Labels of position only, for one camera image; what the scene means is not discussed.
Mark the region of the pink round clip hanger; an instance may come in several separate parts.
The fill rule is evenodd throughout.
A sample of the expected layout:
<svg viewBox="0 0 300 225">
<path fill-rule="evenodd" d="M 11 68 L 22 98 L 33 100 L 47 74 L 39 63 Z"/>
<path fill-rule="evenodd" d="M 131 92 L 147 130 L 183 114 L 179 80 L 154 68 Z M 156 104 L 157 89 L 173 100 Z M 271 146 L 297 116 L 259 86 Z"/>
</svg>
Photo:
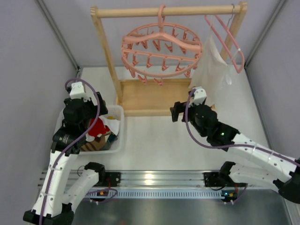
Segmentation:
<svg viewBox="0 0 300 225">
<path fill-rule="evenodd" d="M 130 31 L 122 38 L 121 59 L 132 78 L 148 79 L 162 86 L 163 79 L 178 75 L 189 78 L 202 56 L 202 41 L 189 28 L 165 21 L 161 5 L 157 22 Z"/>
</svg>

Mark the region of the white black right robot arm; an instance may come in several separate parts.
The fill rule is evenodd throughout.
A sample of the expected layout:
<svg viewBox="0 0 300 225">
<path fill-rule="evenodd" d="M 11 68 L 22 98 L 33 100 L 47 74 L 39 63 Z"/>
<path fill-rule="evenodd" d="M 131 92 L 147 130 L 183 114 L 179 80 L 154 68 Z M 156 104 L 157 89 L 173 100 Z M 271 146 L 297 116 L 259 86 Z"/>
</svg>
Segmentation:
<svg viewBox="0 0 300 225">
<path fill-rule="evenodd" d="M 235 154 L 257 166 L 253 168 L 226 161 L 219 170 L 222 181 L 266 187 L 286 200 L 296 204 L 300 202 L 299 159 L 253 142 L 239 130 L 220 122 L 217 113 L 204 103 L 176 102 L 170 111 L 173 122 L 177 122 L 182 113 L 188 133 L 193 126 L 201 137 L 206 138 L 207 144 L 203 144 L 192 135 L 192 140 L 198 145 Z"/>
</svg>

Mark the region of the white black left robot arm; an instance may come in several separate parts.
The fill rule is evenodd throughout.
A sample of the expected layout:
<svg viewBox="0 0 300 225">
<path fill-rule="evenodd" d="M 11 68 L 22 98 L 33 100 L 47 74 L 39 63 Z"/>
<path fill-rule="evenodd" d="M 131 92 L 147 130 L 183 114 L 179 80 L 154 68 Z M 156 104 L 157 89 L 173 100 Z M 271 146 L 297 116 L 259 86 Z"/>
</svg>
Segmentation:
<svg viewBox="0 0 300 225">
<path fill-rule="evenodd" d="M 90 162 L 84 167 L 82 176 L 65 192 L 72 164 L 86 142 L 86 134 L 95 126 L 100 115 L 108 114 L 99 92 L 94 94 L 96 105 L 85 94 L 70 94 L 64 100 L 63 119 L 52 137 L 46 177 L 33 208 L 24 213 L 25 222 L 34 225 L 72 224 L 80 201 L 92 186 L 104 181 L 104 165 Z"/>
</svg>

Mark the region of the dark green christmas sock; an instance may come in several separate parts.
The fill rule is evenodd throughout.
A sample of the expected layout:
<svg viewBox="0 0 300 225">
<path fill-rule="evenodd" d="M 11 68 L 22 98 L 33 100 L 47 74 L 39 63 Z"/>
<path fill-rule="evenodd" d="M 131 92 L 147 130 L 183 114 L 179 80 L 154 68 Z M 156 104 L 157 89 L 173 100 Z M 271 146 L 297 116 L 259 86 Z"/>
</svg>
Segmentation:
<svg viewBox="0 0 300 225">
<path fill-rule="evenodd" d="M 107 140 L 106 140 L 106 142 L 105 142 L 105 145 L 103 146 L 103 150 L 110 150 L 112 144 L 113 144 L 117 139 L 118 139 L 118 137 L 117 137 L 115 134 L 113 134 L 113 133 L 109 134 L 109 136 L 108 136 L 108 138 L 107 138 Z"/>
</svg>

